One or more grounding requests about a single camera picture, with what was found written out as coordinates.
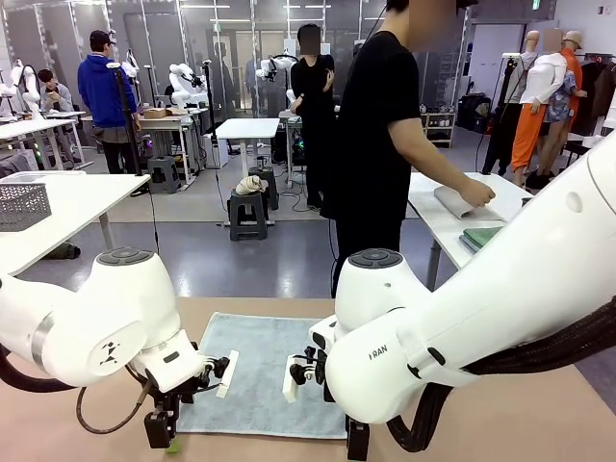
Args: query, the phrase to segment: robot logo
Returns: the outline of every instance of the robot logo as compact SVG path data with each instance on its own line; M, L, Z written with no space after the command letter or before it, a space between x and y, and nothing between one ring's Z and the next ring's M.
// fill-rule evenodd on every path
M103 345L102 349L107 349L107 359L105 361L101 361L99 363L99 366L102 366L103 364L107 364L110 363L112 361L114 361L114 364L117 364L116 359L114 358L114 356L112 356L112 353L116 350L117 347L119 347L120 344L114 344L113 342L109 342L106 345Z
M385 354L386 352L387 352L387 346L384 345L381 348L373 351L371 354L368 355L368 357L370 358L370 360L376 359L378 356L380 356L381 354Z

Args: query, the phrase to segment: green folded cloth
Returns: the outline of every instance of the green folded cloth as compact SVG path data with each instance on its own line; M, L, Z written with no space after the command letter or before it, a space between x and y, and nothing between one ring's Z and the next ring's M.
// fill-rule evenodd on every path
M464 236L466 236L477 247L483 248L501 230L502 226L499 226L497 228L465 229Z

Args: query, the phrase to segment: man in blue jacket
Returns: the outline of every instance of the man in blue jacket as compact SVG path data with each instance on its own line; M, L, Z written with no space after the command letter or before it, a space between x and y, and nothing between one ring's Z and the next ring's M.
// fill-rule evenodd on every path
M103 31L94 31L90 34L90 48L92 53L79 65L77 85L84 103L92 112L94 135L102 142L107 167L110 173L135 174L135 162L131 144L126 131L122 101L114 73L107 68L112 63L109 57L112 46L109 34ZM128 82L124 70L120 68L124 81L124 92L128 101L135 128L140 131L141 124L137 114L135 95ZM124 168L120 167L119 158L122 158Z

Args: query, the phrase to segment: light blue towel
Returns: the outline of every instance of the light blue towel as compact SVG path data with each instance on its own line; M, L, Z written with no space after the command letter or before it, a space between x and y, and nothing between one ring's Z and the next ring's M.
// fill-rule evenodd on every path
M178 432L346 439L344 412L323 401L314 380L299 387L292 404L282 395L287 357L312 344L308 329L318 321L214 314L200 350L220 357L235 349L240 358L226 398L212 391L182 404Z

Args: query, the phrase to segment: gray stool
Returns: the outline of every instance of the gray stool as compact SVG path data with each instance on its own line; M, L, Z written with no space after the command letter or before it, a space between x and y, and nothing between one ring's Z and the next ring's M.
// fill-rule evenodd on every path
M173 157L153 157L147 160L147 172L152 177L150 188L153 193L175 194L180 189L180 175Z
M257 224L240 223L240 207L242 206L252 207ZM263 197L260 192L239 195L233 190L229 205L229 219L231 221L231 241L239 241L240 236L245 234L251 235L250 239L263 240L268 237L268 224L263 210Z
M278 189L276 188L276 175L273 172L273 168L265 167L260 170L257 167L251 167L248 170L250 176L256 175L262 180L268 182L268 189L266 190L266 196L268 198L269 207L272 210L278 210Z

